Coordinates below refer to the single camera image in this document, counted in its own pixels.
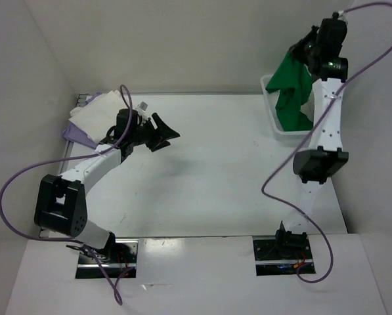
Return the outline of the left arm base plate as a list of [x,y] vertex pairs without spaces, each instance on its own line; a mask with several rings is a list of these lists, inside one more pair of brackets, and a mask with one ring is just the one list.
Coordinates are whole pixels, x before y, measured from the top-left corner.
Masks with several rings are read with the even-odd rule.
[[[101,267],[111,280],[120,278],[136,278],[137,253],[139,241],[137,239],[117,239],[113,253],[105,253],[102,249],[93,249]],[[104,274],[94,256],[86,249],[78,247],[79,257],[76,266],[75,279],[102,279]]]

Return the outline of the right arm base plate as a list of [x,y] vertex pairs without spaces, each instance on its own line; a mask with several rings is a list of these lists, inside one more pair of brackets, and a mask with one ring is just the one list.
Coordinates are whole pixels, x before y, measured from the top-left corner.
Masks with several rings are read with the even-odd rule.
[[274,237],[253,238],[253,252],[257,276],[293,275],[299,266],[303,267],[300,274],[316,273],[308,240],[303,249],[282,256],[276,248]]

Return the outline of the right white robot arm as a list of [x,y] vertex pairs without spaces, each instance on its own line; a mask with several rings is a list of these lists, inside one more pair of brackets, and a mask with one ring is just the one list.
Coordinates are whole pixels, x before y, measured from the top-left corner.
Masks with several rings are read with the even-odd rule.
[[348,61],[339,57],[347,35],[344,21],[326,18],[291,49],[291,56],[304,63],[312,76],[314,126],[307,149],[298,151],[293,171],[303,189],[297,209],[292,211],[276,231],[275,253],[288,258],[307,245],[308,217],[312,215],[317,192],[326,180],[344,166],[349,154],[343,151],[340,137],[341,104]]

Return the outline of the green t shirt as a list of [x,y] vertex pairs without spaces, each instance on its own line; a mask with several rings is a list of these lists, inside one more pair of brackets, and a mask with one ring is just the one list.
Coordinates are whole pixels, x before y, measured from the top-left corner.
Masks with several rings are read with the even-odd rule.
[[312,91],[312,79],[304,64],[286,53],[266,85],[268,93],[279,92],[276,116],[285,132],[309,131],[313,122],[301,112]]

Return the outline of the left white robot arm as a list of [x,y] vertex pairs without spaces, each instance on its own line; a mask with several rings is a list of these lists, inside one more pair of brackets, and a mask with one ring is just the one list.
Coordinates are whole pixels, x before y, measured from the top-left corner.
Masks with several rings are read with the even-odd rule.
[[179,136],[158,114],[145,119],[136,110],[120,110],[115,125],[99,142],[94,157],[59,175],[43,177],[34,223],[89,246],[94,256],[104,263],[125,254],[125,246],[116,241],[113,232],[89,219],[87,193],[112,169],[120,166],[132,154],[134,147],[145,145],[155,152],[169,146],[169,141]]

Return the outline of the purple t shirt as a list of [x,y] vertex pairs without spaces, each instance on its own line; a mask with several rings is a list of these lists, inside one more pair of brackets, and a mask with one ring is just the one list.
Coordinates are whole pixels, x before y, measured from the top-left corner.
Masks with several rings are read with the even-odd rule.
[[[101,93],[96,93],[92,95],[81,94],[77,100],[76,107],[70,112],[70,115],[73,116],[77,114],[81,109],[83,109],[86,105],[92,102],[95,98],[98,98],[100,95]],[[72,122],[69,122],[67,128],[62,131],[62,136],[65,140],[79,143],[88,148],[95,149],[97,147],[97,144],[93,142],[85,132],[83,132]]]

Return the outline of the white t shirt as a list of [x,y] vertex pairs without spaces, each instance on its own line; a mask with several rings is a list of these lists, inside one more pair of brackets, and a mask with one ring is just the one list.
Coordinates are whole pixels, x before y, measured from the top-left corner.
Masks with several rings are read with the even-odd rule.
[[69,121],[94,143],[99,143],[116,124],[118,112],[126,108],[118,90],[97,96],[88,105],[70,112]]

